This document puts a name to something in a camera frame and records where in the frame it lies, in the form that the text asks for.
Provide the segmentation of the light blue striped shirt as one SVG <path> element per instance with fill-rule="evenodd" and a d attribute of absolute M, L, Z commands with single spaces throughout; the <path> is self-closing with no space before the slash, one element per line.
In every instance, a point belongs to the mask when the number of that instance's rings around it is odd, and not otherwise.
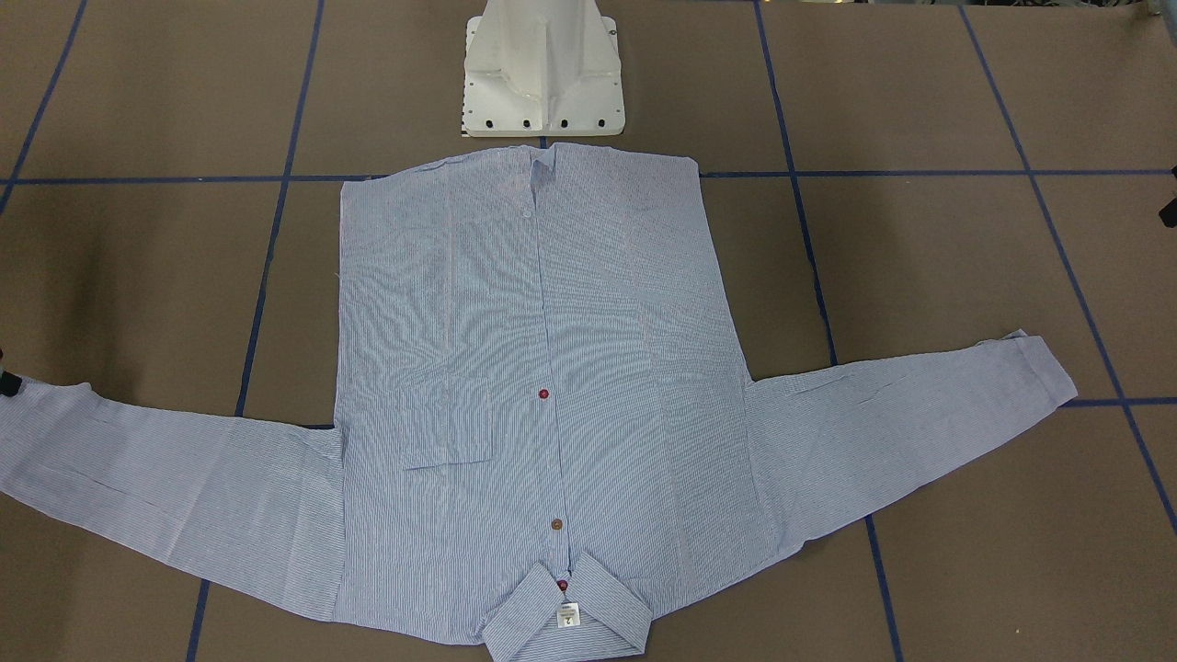
<path fill-rule="evenodd" d="M 4 494 L 284 611 L 645 650 L 1076 397 L 1039 336 L 753 380 L 697 164 L 556 143 L 341 188 L 335 423 L 4 398 Z"/>

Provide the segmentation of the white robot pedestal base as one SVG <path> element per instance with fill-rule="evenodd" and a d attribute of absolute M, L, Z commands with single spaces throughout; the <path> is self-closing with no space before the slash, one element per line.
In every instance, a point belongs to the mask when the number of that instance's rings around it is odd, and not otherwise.
<path fill-rule="evenodd" d="M 594 1 L 488 1 L 465 26 L 463 137 L 625 130 L 618 26 Z"/>

